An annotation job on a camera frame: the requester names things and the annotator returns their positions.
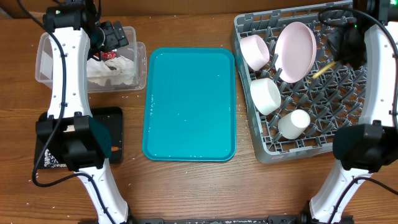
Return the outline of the white cup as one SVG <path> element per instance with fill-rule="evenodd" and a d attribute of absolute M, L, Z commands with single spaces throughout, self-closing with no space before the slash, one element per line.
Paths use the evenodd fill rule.
<path fill-rule="evenodd" d="M 278 122 L 278 130 L 284 138 L 296 139 L 310 124 L 310 116 L 304 110 L 294 110 Z"/>

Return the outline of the small white bowl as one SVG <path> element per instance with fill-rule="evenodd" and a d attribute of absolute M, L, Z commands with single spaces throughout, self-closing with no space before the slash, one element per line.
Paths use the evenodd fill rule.
<path fill-rule="evenodd" d="M 271 114 L 281 104 L 279 89 L 270 78 L 252 81 L 250 84 L 250 93 L 254 106 L 263 115 Z"/>

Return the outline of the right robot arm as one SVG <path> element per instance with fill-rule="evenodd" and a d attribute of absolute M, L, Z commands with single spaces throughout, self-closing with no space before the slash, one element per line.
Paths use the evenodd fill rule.
<path fill-rule="evenodd" d="M 364 105 L 357 124 L 337 129 L 333 168 L 295 221 L 353 223 L 342 213 L 361 184 L 372 182 L 396 193 L 371 176 L 397 160 L 397 1 L 330 6 L 318 20 L 336 29 L 328 39 L 336 62 L 366 66 Z"/>

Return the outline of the large white plate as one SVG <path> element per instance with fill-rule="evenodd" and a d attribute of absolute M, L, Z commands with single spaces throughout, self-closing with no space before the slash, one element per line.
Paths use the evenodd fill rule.
<path fill-rule="evenodd" d="M 317 42 L 313 31 L 302 22 L 287 25 L 280 33 L 275 51 L 275 68 L 282 69 L 280 78 L 296 83 L 306 77 L 315 63 Z"/>

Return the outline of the red snack wrapper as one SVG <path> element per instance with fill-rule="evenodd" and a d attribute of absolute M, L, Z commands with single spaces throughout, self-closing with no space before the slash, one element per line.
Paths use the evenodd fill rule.
<path fill-rule="evenodd" d="M 101 52 L 101 58 L 110 60 L 116 58 L 116 52 L 110 51 L 110 52 Z"/>

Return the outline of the white napkin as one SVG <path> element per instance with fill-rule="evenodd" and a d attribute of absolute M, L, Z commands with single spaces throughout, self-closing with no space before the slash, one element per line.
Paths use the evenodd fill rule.
<path fill-rule="evenodd" d="M 131 85 L 136 76 L 134 62 L 124 56 L 100 62 L 91 58 L 86 70 L 88 80 L 100 86 L 105 86 L 107 81 L 112 85 Z"/>

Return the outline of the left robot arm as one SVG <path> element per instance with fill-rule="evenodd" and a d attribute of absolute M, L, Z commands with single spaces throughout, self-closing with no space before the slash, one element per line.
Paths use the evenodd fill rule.
<path fill-rule="evenodd" d="M 45 184 L 51 187 L 78 177 L 98 214 L 98 223 L 134 223 L 110 168 L 109 129 L 95 120 L 88 101 L 87 62 L 102 52 L 127 45 L 121 30 L 100 22 L 100 6 L 93 1 L 63 1 L 49 7 L 40 22 L 52 49 L 52 98 L 45 120 L 35 125 L 46 151 L 71 174 Z"/>

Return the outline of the white bowl with rice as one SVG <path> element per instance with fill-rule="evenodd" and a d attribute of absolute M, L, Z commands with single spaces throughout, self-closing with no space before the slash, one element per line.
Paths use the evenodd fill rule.
<path fill-rule="evenodd" d="M 269 62 L 269 49 L 259 35 L 244 37 L 241 39 L 239 45 L 243 58 L 254 71 L 260 70 Z"/>

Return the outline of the yellow plastic spoon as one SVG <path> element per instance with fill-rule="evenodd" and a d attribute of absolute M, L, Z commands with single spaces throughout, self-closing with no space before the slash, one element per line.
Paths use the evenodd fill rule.
<path fill-rule="evenodd" d="M 330 62 L 329 64 L 325 65 L 322 69 L 320 69 L 316 74 L 312 76 L 313 79 L 317 79 L 320 75 L 324 74 L 327 70 L 334 67 L 336 62 Z"/>

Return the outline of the carrot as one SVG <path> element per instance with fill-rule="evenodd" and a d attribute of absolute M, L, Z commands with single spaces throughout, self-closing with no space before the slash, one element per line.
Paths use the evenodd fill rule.
<path fill-rule="evenodd" d="M 116 146 L 112 146 L 111 151 L 120 151 L 121 148 L 120 147 L 116 147 Z"/>

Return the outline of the pile of rice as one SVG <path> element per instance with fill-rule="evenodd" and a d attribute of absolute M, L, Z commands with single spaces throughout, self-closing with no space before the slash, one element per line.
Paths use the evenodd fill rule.
<path fill-rule="evenodd" d="M 66 167 L 66 164 L 59 163 L 58 160 L 50 153 L 47 149 L 44 154 L 44 169 L 62 168 Z"/>

